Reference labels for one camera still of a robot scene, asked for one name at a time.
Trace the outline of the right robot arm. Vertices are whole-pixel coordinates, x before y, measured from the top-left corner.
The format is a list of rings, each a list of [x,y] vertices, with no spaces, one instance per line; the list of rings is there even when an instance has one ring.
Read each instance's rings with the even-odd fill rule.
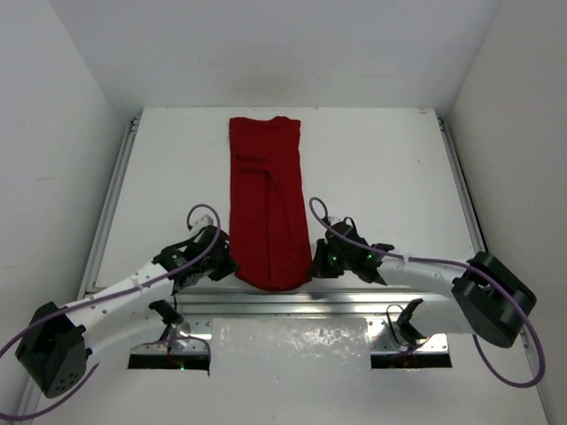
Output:
[[[520,316],[530,314],[537,303],[535,294],[488,252],[478,252],[465,268],[404,261],[391,244],[367,243],[351,218],[322,222],[326,232],[316,243],[310,276],[338,279],[351,272],[365,283],[404,286],[442,297],[416,297],[402,308],[390,326],[398,344],[456,333],[475,334],[509,348],[523,327]]]

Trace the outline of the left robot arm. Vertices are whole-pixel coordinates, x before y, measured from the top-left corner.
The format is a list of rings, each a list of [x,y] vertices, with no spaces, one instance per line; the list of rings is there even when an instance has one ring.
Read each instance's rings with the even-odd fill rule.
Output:
[[[170,302],[177,292],[237,269],[228,234],[212,224],[194,226],[189,239],[164,248],[121,282],[64,306],[39,307],[16,357],[46,398],[60,397],[111,351],[181,328],[183,317]]]

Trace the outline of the red t shirt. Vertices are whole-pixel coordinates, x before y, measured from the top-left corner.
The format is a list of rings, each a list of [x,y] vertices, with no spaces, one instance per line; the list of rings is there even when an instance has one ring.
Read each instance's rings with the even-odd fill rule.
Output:
[[[300,125],[283,116],[229,121],[231,255],[237,277],[260,290],[295,290],[310,280]]]

